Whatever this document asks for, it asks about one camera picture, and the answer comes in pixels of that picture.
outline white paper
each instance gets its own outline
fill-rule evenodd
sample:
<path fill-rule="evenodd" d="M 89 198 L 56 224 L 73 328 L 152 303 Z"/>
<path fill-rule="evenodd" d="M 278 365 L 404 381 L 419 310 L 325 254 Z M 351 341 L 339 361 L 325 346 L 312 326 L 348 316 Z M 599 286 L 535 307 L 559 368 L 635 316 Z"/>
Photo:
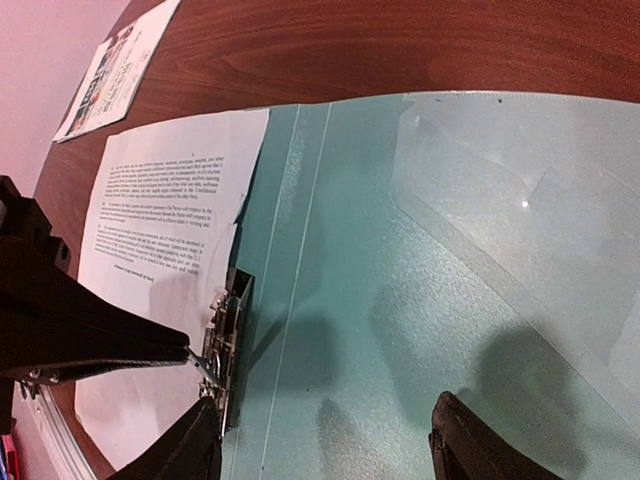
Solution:
<path fill-rule="evenodd" d="M 166 0 L 98 47 L 54 141 L 63 142 L 125 117 L 179 4 L 180 0 Z"/>
<path fill-rule="evenodd" d="M 110 137 L 87 212 L 80 283 L 187 333 L 199 352 L 268 117 L 200 115 Z M 120 469 L 197 401 L 199 381 L 192 366 L 101 375 L 78 382 L 76 413 Z"/>

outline wood grain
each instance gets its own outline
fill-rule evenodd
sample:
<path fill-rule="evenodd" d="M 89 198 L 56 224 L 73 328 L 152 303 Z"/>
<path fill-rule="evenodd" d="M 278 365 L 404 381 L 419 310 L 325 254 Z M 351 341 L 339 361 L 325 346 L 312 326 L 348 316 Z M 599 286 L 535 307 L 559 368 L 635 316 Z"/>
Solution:
<path fill-rule="evenodd" d="M 158 3 L 132 0 L 114 32 Z M 54 145 L 36 198 L 69 244 L 76 276 L 106 139 L 132 127 L 419 90 L 637 102 L 639 6 L 637 0 L 183 0 L 127 119 Z M 73 405 L 69 395 L 59 395 L 63 405 Z M 73 423 L 72 408 L 65 411 Z"/>

